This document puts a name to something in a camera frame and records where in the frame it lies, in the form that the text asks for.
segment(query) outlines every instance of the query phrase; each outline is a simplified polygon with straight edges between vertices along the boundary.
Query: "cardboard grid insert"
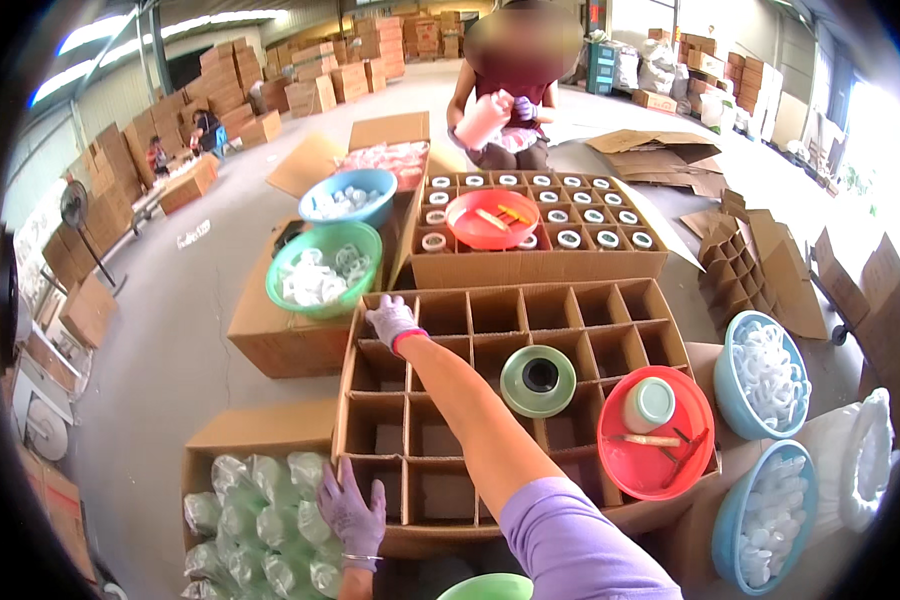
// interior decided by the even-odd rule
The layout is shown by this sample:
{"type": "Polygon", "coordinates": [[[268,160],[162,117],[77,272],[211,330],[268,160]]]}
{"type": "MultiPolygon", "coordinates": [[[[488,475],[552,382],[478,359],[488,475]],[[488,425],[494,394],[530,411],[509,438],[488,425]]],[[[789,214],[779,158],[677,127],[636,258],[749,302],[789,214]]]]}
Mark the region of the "cardboard grid insert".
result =
{"type": "Polygon", "coordinates": [[[748,245],[740,231],[727,233],[715,242],[700,253],[699,262],[706,272],[699,275],[699,282],[717,327],[725,328],[745,310],[758,310],[779,319],[777,293],[764,277],[754,245],[748,245]]]}
{"type": "MultiPolygon", "coordinates": [[[[613,185],[607,176],[580,174],[580,173],[547,173],[536,171],[489,171],[484,173],[456,173],[446,175],[449,185],[446,187],[433,186],[437,177],[429,177],[427,186],[423,191],[423,205],[420,209],[419,219],[416,223],[416,229],[413,234],[413,253],[415,255],[427,255],[429,252],[423,248],[423,237],[427,234],[442,234],[447,241],[445,253],[455,255],[469,253],[483,253],[489,250],[482,250],[468,246],[459,241],[450,232],[450,228],[446,224],[428,224],[427,215],[435,210],[445,210],[446,204],[434,204],[431,197],[434,194],[443,192],[447,194],[449,202],[454,199],[477,190],[486,189],[504,189],[517,192],[530,200],[536,202],[540,210],[540,222],[534,230],[536,235],[537,246],[536,251],[557,251],[557,252],[666,252],[664,246],[660,244],[657,234],[646,225],[646,220],[640,211],[634,207],[631,202],[620,193],[620,190],[613,185]],[[536,177],[544,177],[550,182],[549,185],[537,185],[534,183],[536,177]],[[569,178],[575,178],[579,181],[579,186],[565,185],[569,178]],[[597,187],[593,185],[594,180],[602,180],[606,182],[608,187],[597,187]],[[557,201],[544,201],[541,194],[552,192],[556,195],[557,201]],[[576,194],[584,194],[590,199],[582,200],[582,197],[576,194]],[[607,203],[604,198],[607,194],[616,194],[620,198],[619,204],[607,203]],[[548,214],[552,210],[561,210],[568,217],[567,222],[550,222],[548,214]],[[595,210],[600,214],[602,222],[588,222],[585,213],[588,210],[595,210]],[[636,223],[627,223],[621,220],[620,213],[627,211],[637,217],[636,223]],[[559,244],[557,236],[560,232],[571,230],[580,237],[580,244],[577,248],[566,248],[559,244]],[[608,248],[601,246],[597,242],[597,235],[602,231],[609,231],[616,234],[619,239],[619,245],[616,248],[608,248]],[[647,234],[651,242],[650,247],[636,246],[633,242],[634,234],[647,234]]],[[[496,252],[534,252],[534,250],[525,250],[519,247],[512,247],[505,250],[496,250],[496,252]]]]}
{"type": "MultiPolygon", "coordinates": [[[[647,365],[693,377],[684,341],[657,282],[650,278],[539,283],[401,293],[432,340],[472,366],[500,394],[514,352],[553,347],[573,363],[576,390],[559,414],[513,413],[600,509],[638,502],[604,473],[597,453],[601,408],[613,386],[647,365]]],[[[386,487],[390,526],[496,527],[468,477],[460,443],[413,368],[366,323],[380,294],[355,311],[339,399],[334,454],[349,456],[366,497],[386,487]]]]}

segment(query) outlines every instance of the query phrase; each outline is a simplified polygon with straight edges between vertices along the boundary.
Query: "purple work glove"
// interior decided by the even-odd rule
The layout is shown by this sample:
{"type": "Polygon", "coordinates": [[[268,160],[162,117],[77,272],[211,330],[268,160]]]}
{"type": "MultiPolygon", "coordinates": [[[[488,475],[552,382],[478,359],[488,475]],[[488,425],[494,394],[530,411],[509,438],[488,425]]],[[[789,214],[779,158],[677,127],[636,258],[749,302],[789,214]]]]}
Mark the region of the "purple work glove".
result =
{"type": "Polygon", "coordinates": [[[519,121],[536,121],[538,107],[526,96],[513,99],[513,114],[519,121]]]}
{"type": "Polygon", "coordinates": [[[366,311],[366,320],[376,330],[377,337],[394,354],[397,354],[397,342],[403,338],[410,335],[427,335],[427,332],[417,325],[414,312],[404,303],[401,295],[390,297],[390,294],[383,294],[380,298],[380,308],[366,311]]]}
{"type": "Polygon", "coordinates": [[[323,466],[323,484],[316,492],[316,508],[330,529],[343,543],[343,566],[377,571],[377,552],[384,541],[387,525],[387,497],[384,484],[373,480],[370,508],[360,496],[350,459],[340,459],[343,485],[337,483],[333,468],[323,466]]]}

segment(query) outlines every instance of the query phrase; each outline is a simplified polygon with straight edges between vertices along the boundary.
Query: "concrete floor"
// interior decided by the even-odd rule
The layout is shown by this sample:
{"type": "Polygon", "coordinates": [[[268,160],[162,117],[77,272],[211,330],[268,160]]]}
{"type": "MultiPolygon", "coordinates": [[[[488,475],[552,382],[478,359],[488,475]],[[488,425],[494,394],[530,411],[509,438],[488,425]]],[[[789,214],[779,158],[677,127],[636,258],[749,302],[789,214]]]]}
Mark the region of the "concrete floor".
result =
{"type": "MultiPolygon", "coordinates": [[[[319,131],[346,146],[351,123],[375,116],[430,111],[433,141],[448,143],[444,111],[458,69],[458,61],[411,65],[381,93],[327,114],[286,116],[278,139],[228,157],[204,198],[169,218],[155,217],[142,238],[109,260],[109,267],[129,279],[75,404],[79,426],[72,431],[66,469],[80,487],[90,546],[130,598],[173,598],[185,585],[180,461],[195,432],[227,408],[336,397],[338,378],[268,379],[226,339],[263,240],[294,205],[265,176],[307,134],[319,131]],[[210,231],[178,249],[178,237],[207,219],[210,231]]],[[[575,141],[608,131],[702,131],[699,123],[573,89],[560,91],[560,107],[566,121],[546,127],[556,170],[612,173],[598,154],[575,141]]],[[[718,161],[727,181],[751,207],[773,209],[800,245],[816,239],[823,215],[834,207],[826,193],[767,147],[738,135],[721,145],[718,161]]],[[[712,202],[674,188],[640,189],[671,218],[712,202]]],[[[696,252],[699,240],[678,222],[673,226],[696,252]]],[[[671,256],[660,284],[685,341],[721,341],[694,267],[671,256]]],[[[835,323],[834,315],[827,318],[835,323]]],[[[852,338],[839,348],[826,342],[800,346],[814,381],[811,417],[856,400],[861,355],[852,338]]]]}

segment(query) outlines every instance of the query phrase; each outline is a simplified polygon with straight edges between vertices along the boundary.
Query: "purple sleeve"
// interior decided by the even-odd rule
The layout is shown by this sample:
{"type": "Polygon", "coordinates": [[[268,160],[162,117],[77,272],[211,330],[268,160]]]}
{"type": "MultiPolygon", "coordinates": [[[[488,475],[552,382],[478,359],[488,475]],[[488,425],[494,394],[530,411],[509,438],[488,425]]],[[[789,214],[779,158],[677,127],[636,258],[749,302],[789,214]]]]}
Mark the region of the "purple sleeve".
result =
{"type": "Polygon", "coordinates": [[[534,599],[683,597],[663,567],[564,477],[518,489],[500,529],[533,581],[534,599]]]}

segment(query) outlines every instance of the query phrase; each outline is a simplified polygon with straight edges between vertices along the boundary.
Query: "worker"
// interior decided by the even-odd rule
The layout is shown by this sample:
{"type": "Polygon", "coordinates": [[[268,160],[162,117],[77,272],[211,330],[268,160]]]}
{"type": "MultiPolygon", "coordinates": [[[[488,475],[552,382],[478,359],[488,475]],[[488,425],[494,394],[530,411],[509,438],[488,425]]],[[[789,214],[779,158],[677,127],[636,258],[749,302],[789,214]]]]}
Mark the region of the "worker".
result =
{"type": "Polygon", "coordinates": [[[190,149],[198,157],[201,152],[210,152],[217,147],[217,128],[220,119],[213,112],[198,108],[193,112],[193,131],[190,134],[190,149]]]}
{"type": "Polygon", "coordinates": [[[557,120],[557,79],[563,75],[560,66],[544,56],[534,56],[533,46],[542,43],[543,34],[551,24],[546,22],[547,3],[514,0],[486,19],[497,19],[490,39],[474,26],[473,41],[464,45],[466,56],[456,77],[456,89],[447,106],[447,126],[450,139],[465,150],[470,162],[483,170],[547,170],[550,141],[540,128],[541,123],[557,120]],[[476,99],[504,90],[513,97],[509,121],[483,148],[467,148],[454,134],[464,118],[470,92],[476,99]]]}
{"type": "Polygon", "coordinates": [[[149,148],[146,149],[146,164],[149,165],[150,171],[152,171],[156,177],[169,175],[170,171],[167,169],[168,162],[167,152],[163,149],[163,144],[160,143],[160,136],[155,135],[150,138],[149,148]]]}
{"type": "MultiPolygon", "coordinates": [[[[491,386],[452,350],[430,340],[400,296],[366,313],[377,336],[405,359],[463,449],[477,493],[533,582],[533,598],[681,598],[681,590],[616,528],[540,448],[491,386]]],[[[384,485],[368,508],[348,458],[342,484],[329,465],[317,493],[324,521],[343,543],[338,600],[370,600],[384,538],[384,485]]]]}

